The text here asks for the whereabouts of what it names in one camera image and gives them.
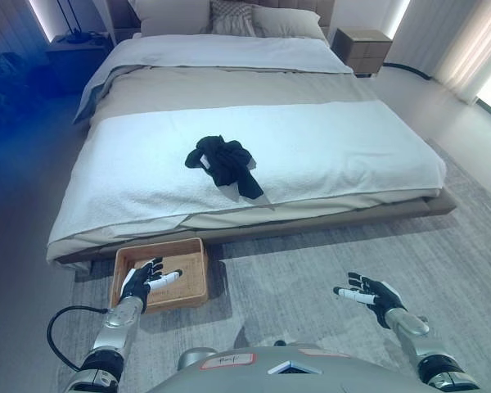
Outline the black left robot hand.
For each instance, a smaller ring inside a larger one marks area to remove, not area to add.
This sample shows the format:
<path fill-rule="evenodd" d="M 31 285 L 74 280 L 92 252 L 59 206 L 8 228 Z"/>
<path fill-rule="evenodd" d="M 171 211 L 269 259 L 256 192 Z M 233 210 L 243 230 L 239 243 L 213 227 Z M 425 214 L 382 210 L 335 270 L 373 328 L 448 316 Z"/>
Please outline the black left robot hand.
<path fill-rule="evenodd" d="M 172 284 L 183 275 L 181 269 L 163 273 L 163 267 L 163 258 L 155 257 L 148 260 L 141 268 L 130 269 L 122 283 L 119 301 L 129 297 L 138 298 L 142 302 L 142 314 L 144 314 L 149 294 Z"/>

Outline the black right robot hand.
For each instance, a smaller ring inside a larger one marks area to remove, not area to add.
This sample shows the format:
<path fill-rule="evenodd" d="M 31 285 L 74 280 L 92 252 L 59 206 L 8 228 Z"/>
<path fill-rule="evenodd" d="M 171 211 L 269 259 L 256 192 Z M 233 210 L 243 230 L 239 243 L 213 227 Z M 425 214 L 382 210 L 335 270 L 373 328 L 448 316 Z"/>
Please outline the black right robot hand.
<path fill-rule="evenodd" d="M 348 284 L 349 288 L 334 287 L 333 293 L 368 307 L 375 314 L 377 322 L 385 329 L 390 329 L 385 321 L 386 314 L 392 309 L 405 309 L 400 294 L 387 282 L 348 272 Z"/>

